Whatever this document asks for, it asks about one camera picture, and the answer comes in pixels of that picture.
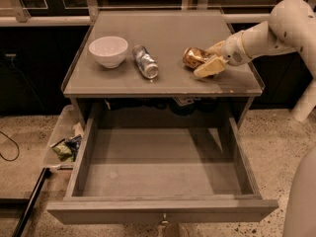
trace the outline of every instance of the white bowl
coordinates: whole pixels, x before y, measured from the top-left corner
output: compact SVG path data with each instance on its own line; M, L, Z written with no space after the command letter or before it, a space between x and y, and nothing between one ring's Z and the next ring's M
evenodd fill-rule
M125 59L128 43L120 37L102 37L89 45L89 51L95 60L108 68L118 67Z

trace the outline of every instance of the can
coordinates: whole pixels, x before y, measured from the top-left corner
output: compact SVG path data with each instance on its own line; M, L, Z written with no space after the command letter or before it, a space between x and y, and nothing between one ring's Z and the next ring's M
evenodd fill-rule
M153 79L158 75L158 65L150 56L145 46L138 44L132 50L134 60L142 73L147 79Z
M205 50L199 49L197 47L188 47L185 50L183 62L188 67L196 69L202 64L205 64L211 57L212 54Z

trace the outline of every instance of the concrete floor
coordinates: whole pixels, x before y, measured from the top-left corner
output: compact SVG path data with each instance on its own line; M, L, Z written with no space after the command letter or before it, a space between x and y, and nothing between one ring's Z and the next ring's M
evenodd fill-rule
M0 130L20 146L14 162L0 159L0 198L27 198L41 171L42 153L57 117L3 117ZM304 123L288 110L249 111L240 129L241 143L249 158L263 198L277 199L279 209L256 223L184 224L191 237L279 237L282 235L288 194L296 167L316 145L316 111ZM14 145L0 135L0 152L13 158ZM46 181L24 236L160 236L157 225L63 225L45 209L49 201L61 200L70 172L53 173ZM18 222L0 213L0 236L11 236Z

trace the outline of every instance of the black metal bar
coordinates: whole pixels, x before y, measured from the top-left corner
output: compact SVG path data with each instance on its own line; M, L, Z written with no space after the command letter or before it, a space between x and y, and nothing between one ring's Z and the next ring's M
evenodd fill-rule
M38 196L40 194L41 187L42 187L43 183L45 182L45 179L49 175L50 175L50 171L48 168L43 168L41 170L37 184L35 185L35 187L32 191L28 205L26 206L25 210L23 211L23 213L20 217L19 223L18 223L18 225L17 225L17 227L12 235L13 237L20 237L22 235L23 230L28 222L28 219L31 215L31 212L32 212L34 205L36 204L36 201L38 199Z

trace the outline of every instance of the gold can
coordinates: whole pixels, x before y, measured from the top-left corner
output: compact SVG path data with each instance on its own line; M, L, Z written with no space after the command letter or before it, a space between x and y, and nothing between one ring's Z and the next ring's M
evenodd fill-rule
M199 49L197 47L188 47L185 50L183 62L188 67L196 69L202 64L205 64L211 57L212 54L205 50Z

